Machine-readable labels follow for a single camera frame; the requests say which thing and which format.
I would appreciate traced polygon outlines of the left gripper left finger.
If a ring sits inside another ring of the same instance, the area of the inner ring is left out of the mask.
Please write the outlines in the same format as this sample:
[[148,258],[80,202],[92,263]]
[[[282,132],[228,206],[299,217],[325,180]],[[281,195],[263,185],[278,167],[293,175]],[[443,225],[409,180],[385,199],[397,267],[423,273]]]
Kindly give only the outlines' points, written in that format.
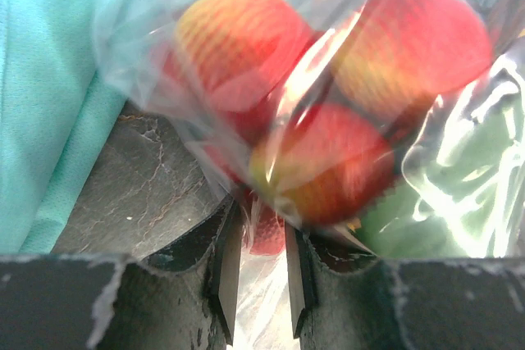
[[202,222],[143,258],[1,258],[4,349],[224,349],[232,344],[240,207],[224,198]]

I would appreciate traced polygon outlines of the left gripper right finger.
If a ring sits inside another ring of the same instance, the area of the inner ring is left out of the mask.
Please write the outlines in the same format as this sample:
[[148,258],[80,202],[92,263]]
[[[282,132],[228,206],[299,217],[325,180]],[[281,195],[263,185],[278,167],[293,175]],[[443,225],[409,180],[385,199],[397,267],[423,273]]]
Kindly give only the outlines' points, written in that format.
[[285,229],[303,349],[521,349],[524,261],[381,259]]

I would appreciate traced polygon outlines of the fake strawberries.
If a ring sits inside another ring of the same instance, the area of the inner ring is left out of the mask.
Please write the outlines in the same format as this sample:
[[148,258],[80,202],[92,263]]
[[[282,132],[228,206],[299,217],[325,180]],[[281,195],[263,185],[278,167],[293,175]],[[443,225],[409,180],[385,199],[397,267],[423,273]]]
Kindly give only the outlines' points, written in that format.
[[280,252],[291,223],[380,256],[461,255],[441,220],[409,218],[403,158],[494,46],[462,0],[362,0],[323,29],[285,0],[198,0],[151,62],[212,184],[242,197],[253,253]]

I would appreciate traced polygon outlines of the clear zip top bag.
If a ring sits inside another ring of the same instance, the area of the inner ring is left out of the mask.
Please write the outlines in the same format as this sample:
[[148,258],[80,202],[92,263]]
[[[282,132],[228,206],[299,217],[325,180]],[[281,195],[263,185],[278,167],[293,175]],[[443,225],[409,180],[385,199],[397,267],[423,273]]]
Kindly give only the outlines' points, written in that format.
[[301,348],[523,348],[524,0],[97,0],[93,39],[278,223]]

